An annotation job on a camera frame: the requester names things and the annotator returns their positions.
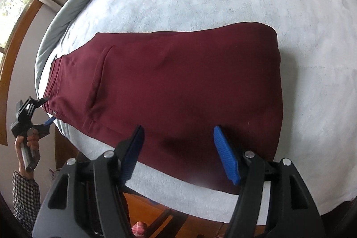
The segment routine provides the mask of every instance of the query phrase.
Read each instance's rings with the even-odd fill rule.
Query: wooden floor
[[[167,209],[163,205],[153,205],[148,199],[131,194],[124,194],[129,207],[130,224],[134,225],[138,221],[150,225],[160,214]],[[156,235],[165,227],[169,219],[151,236]],[[224,234],[228,224],[205,220],[194,216],[189,216],[176,238],[196,238],[197,235],[204,235],[205,238],[214,238],[218,234]],[[255,235],[261,234],[264,226],[257,226]]]

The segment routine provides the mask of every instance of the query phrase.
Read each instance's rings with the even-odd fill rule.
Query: tree
[[[19,17],[30,0],[0,0],[0,14]]]
[[[0,0],[0,17],[2,22],[6,22],[6,26],[0,27],[0,47],[5,47],[8,37],[21,13],[30,0]]]

